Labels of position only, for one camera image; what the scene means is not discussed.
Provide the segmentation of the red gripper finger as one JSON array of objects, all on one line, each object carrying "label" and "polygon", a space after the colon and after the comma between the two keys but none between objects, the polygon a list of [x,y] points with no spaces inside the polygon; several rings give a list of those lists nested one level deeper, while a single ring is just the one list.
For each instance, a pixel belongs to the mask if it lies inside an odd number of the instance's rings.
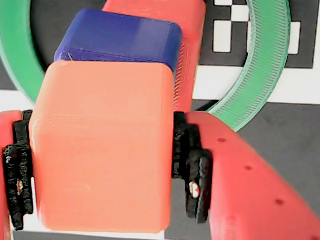
[{"label": "red gripper finger", "polygon": [[31,110],[0,114],[0,238],[10,240],[10,217],[17,231],[34,213],[29,121]]},{"label": "red gripper finger", "polygon": [[237,133],[203,112],[174,113],[173,176],[186,215],[213,240],[317,240],[320,219]]}]

